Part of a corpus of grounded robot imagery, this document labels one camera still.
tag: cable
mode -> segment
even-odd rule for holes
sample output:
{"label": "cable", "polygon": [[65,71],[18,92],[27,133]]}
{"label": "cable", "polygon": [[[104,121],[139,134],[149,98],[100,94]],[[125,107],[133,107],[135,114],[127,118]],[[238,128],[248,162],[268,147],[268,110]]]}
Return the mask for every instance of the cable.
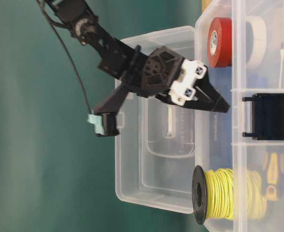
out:
{"label": "cable", "polygon": [[[261,219],[266,214],[267,199],[261,195],[261,176],[257,171],[247,171],[247,214],[251,219]],[[233,171],[231,169],[205,172],[208,191],[206,218],[234,219]]]}
{"label": "cable", "polygon": [[75,63],[74,63],[74,61],[73,61],[73,59],[72,59],[72,56],[71,56],[71,54],[70,54],[68,48],[66,47],[66,45],[65,45],[65,43],[64,43],[64,41],[63,41],[63,39],[60,37],[60,35],[59,35],[59,33],[57,32],[57,30],[55,29],[55,26],[56,26],[56,25],[54,25],[54,23],[57,23],[57,22],[54,22],[54,21],[48,16],[48,14],[46,13],[46,11],[45,11],[45,9],[44,9],[44,6],[45,6],[45,1],[44,1],[44,0],[43,0],[43,3],[41,3],[39,0],[36,0],[36,2],[37,2],[37,4],[39,5],[39,7],[41,8],[41,11],[42,11],[44,17],[45,17],[46,20],[48,21],[48,24],[50,25],[50,27],[51,27],[52,30],[54,31],[56,37],[59,39],[59,41],[60,41],[60,43],[61,43],[61,45],[62,45],[62,47],[63,47],[63,49],[64,49],[64,51],[65,51],[65,53],[66,53],[66,55],[68,56],[68,58],[69,58],[69,60],[70,60],[70,62],[71,62],[71,64],[72,64],[72,67],[73,67],[73,69],[74,69],[74,72],[75,72],[75,74],[76,74],[76,77],[77,77],[77,79],[78,79],[78,81],[79,81],[79,84],[80,84],[81,89],[82,89],[82,92],[83,92],[83,97],[84,97],[84,101],[85,101],[85,104],[86,104],[88,113],[91,114],[91,107],[90,107],[90,105],[89,105],[89,101],[88,101],[88,98],[87,98],[87,93],[86,93],[86,89],[85,89],[85,86],[84,86],[84,84],[83,84],[83,81],[82,81],[82,79],[81,79],[81,77],[80,77],[80,75],[79,75],[79,73],[78,73],[78,70],[77,70],[77,68],[76,68],[76,65],[75,65]]}

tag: plastic storage box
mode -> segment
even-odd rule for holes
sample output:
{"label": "plastic storage box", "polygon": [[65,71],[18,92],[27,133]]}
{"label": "plastic storage box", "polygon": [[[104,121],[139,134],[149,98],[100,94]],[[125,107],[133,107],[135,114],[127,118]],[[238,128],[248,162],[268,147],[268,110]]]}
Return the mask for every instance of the plastic storage box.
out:
{"label": "plastic storage box", "polygon": [[[194,28],[181,27],[123,40],[150,54],[163,45],[194,59]],[[194,110],[129,94],[116,137],[116,194],[122,201],[192,213]]]}
{"label": "plastic storage box", "polygon": [[[212,84],[228,102],[232,99],[232,105],[227,115],[195,112],[195,156],[205,171],[233,168],[235,219],[211,219],[204,225],[211,232],[284,231],[284,141],[256,141],[242,136],[252,130],[251,103],[242,98],[256,93],[284,93],[284,0],[213,0],[195,25],[195,58],[206,64],[208,30],[214,17],[233,20],[233,66],[209,69]],[[259,43],[265,38],[253,36],[246,23],[253,19],[262,20],[266,28],[265,54],[260,54],[254,67],[248,64],[254,40]],[[262,219],[251,219],[247,213],[246,173],[257,171],[263,176],[266,154],[270,158],[274,152],[279,155],[280,165],[278,170],[270,170],[270,175],[279,173],[277,197],[268,200]],[[262,178],[262,185],[272,183]]]}

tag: green surface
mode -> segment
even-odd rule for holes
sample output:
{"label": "green surface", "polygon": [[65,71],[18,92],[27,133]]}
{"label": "green surface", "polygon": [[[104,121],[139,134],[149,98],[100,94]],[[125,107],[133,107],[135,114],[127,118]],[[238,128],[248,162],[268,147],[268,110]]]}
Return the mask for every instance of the green surface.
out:
{"label": "green surface", "polygon": [[[92,0],[120,39],[194,25],[200,0]],[[114,80],[99,56],[61,31],[91,105]],[[0,232],[202,231],[193,215],[121,202],[114,140],[87,123],[72,67],[34,0],[0,1]]]}

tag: yellow wire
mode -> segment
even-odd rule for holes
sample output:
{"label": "yellow wire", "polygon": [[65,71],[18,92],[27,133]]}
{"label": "yellow wire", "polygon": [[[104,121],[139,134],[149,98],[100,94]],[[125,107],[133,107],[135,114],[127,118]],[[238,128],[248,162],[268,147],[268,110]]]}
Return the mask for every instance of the yellow wire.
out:
{"label": "yellow wire", "polygon": [[[234,219],[233,171],[231,169],[205,172],[208,191],[206,218]],[[251,219],[262,218],[267,210],[267,200],[261,195],[261,176],[247,171],[247,214]]]}

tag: white tape roll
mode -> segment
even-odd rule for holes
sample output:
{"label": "white tape roll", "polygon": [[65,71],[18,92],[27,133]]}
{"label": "white tape roll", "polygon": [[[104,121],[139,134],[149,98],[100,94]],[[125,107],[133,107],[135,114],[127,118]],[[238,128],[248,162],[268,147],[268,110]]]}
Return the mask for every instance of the white tape roll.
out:
{"label": "white tape roll", "polygon": [[257,68],[266,53],[267,49],[267,27],[265,21],[259,16],[248,16],[246,22],[250,24],[253,33],[252,52],[247,61],[248,69]]}

